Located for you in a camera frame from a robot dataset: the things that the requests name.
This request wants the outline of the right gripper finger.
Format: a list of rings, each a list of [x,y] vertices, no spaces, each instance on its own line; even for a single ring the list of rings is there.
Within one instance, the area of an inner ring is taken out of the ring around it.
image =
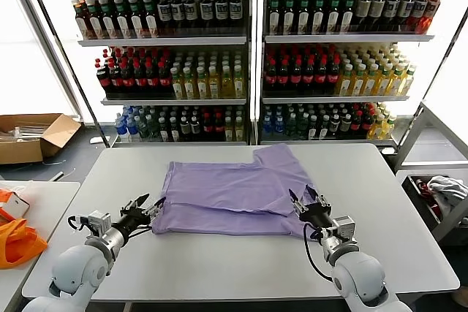
[[[314,188],[311,186],[306,186],[306,191],[309,194],[310,199],[313,203],[321,205],[326,210],[331,210],[330,202],[325,198],[324,195],[319,194]]]
[[[298,216],[300,216],[302,213],[306,212],[306,207],[304,204],[299,200],[297,195],[294,193],[293,190],[289,189],[289,194],[290,194],[290,199],[293,203],[293,206],[295,208],[295,212],[297,213]]]

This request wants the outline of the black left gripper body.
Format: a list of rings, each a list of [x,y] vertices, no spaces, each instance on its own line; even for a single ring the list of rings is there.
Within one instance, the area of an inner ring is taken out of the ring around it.
[[[135,232],[140,234],[143,230],[150,229],[150,217],[145,210],[137,207],[122,207],[120,209],[120,219],[113,223],[123,238],[135,236]]]

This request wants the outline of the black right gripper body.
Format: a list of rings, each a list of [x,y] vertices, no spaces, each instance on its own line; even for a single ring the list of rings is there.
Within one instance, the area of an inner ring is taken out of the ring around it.
[[[301,213],[301,221],[310,223],[315,229],[332,227],[331,209],[330,205],[322,205],[319,202],[305,205],[305,210]]]

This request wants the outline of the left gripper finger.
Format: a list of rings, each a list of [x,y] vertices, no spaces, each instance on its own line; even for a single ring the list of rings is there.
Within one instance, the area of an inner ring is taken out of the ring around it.
[[[120,209],[120,214],[141,213],[141,205],[148,199],[149,193],[140,195],[137,199],[130,200]]]
[[[152,206],[146,208],[143,213],[150,219],[154,220],[162,211],[166,198],[158,199]]]

